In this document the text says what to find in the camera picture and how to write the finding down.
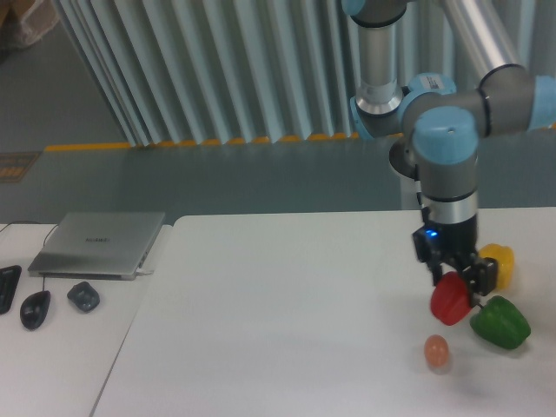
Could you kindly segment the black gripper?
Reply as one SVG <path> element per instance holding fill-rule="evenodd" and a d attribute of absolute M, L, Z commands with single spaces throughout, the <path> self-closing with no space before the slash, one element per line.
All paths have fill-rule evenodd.
<path fill-rule="evenodd" d="M 477 220 L 475 215 L 453 224 L 428 221 L 412 234 L 416 257 L 429 265 L 434 287 L 444 275 L 444 263 L 463 268 L 460 277 L 465 282 L 470 308 L 478 306 L 481 297 L 495 290 L 499 272 L 497 260 L 477 254 Z"/>

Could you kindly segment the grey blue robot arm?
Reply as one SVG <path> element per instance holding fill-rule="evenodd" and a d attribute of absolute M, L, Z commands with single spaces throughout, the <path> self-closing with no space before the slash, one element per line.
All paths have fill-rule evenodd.
<path fill-rule="evenodd" d="M 495 288 L 497 262 L 476 248 L 477 148 L 482 138 L 547 127 L 555 121 L 555 80 L 531 76 L 488 1 L 444 1 L 441 8 L 479 78 L 459 92 L 427 75 L 401 87 L 396 71 L 396 24 L 403 1 L 346 1 L 360 33 L 361 84 L 354 119 L 368 126 L 386 117 L 404 135 L 391 150 L 394 169 L 414 181 L 422 217 L 413 233 L 418 260 L 439 283 L 443 267 L 459 275 L 468 305 Z"/>

